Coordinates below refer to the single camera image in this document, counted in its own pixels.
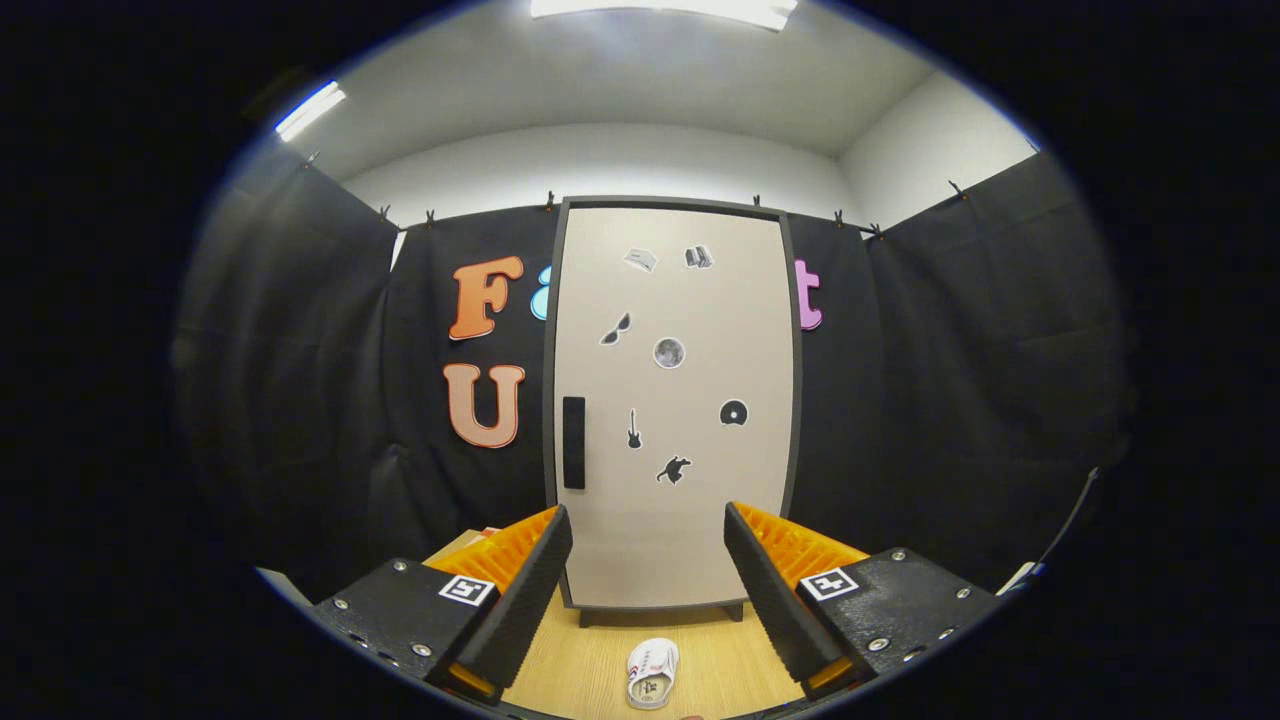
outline white shoe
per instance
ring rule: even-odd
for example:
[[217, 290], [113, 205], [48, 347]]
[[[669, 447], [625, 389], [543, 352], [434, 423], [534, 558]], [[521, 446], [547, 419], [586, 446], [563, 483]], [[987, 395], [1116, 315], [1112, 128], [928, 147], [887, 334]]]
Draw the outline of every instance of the white shoe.
[[667, 638], [650, 638], [636, 646], [627, 659], [627, 701], [631, 707], [658, 710], [667, 705], [676, 684], [680, 651]]

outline moon sticker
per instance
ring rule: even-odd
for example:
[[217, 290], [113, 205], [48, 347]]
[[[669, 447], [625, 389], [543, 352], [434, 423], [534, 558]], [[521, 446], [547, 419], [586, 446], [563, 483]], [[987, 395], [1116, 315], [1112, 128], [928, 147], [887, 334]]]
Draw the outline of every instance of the moon sticker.
[[685, 345], [673, 337], [664, 337], [653, 346], [653, 361], [659, 368], [675, 370], [685, 361]]

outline ceiling light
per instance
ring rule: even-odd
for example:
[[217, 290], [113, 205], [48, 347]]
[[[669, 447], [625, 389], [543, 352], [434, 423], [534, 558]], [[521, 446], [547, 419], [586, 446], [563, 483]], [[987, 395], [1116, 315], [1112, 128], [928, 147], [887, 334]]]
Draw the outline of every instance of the ceiling light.
[[535, 18], [543, 18], [581, 10], [620, 8], [684, 10], [780, 31], [787, 24], [787, 18], [795, 6], [796, 0], [530, 0], [529, 13]]
[[293, 140], [303, 128], [316, 122], [316, 118], [328, 113], [334, 105], [342, 102], [347, 94], [338, 90], [338, 81], [321, 87], [315, 95], [307, 97], [298, 105], [297, 110], [275, 126], [275, 132], [280, 133], [280, 140], [288, 142]]

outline pink letter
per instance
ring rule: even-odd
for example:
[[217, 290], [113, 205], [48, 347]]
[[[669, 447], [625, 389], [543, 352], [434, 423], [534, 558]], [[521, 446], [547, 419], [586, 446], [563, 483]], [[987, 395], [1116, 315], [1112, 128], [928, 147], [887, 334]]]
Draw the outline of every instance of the pink letter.
[[796, 290], [800, 291], [800, 327], [812, 331], [822, 324], [822, 310], [809, 305], [809, 288], [818, 287], [818, 275], [810, 273], [804, 260], [796, 260]]

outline guitar sticker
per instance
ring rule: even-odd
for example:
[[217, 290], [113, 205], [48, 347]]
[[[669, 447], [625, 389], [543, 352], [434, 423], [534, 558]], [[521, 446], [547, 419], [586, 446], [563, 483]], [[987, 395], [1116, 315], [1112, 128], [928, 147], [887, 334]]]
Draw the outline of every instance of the guitar sticker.
[[636, 430], [636, 409], [631, 409], [631, 429], [627, 430], [627, 447], [640, 450], [640, 433]]

